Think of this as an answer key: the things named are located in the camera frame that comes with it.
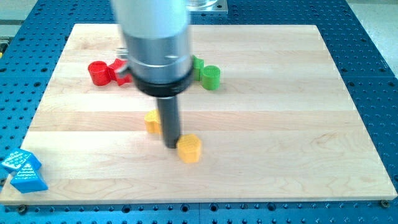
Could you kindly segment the black collar tool mount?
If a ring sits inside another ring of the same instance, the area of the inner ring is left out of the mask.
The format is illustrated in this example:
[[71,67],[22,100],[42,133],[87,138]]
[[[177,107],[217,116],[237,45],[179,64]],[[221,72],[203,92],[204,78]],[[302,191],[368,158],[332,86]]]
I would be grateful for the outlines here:
[[132,77],[135,86],[141,92],[157,98],[166,98],[185,91],[192,84],[193,69],[191,68],[181,79],[165,84],[149,83],[136,75]]

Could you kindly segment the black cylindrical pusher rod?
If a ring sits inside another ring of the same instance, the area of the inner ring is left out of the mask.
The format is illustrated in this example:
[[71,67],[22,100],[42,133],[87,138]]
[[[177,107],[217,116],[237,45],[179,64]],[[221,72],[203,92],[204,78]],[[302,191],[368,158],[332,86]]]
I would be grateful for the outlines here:
[[177,97],[158,98],[157,107],[164,144],[169,149],[175,149],[180,137],[180,116]]

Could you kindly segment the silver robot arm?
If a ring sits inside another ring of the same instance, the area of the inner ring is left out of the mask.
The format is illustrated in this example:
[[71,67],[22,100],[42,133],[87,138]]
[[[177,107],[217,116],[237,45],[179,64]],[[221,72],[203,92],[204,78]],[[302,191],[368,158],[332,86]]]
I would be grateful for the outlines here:
[[193,78],[190,15],[185,0],[111,0],[126,49],[120,77],[131,75],[136,87],[157,100],[164,144],[180,138],[177,95]]

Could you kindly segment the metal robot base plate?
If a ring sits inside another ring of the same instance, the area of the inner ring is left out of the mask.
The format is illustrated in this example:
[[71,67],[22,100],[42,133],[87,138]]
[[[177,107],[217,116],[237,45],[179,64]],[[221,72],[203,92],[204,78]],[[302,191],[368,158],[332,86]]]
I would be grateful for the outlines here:
[[188,0],[187,9],[196,15],[227,14],[227,0]]

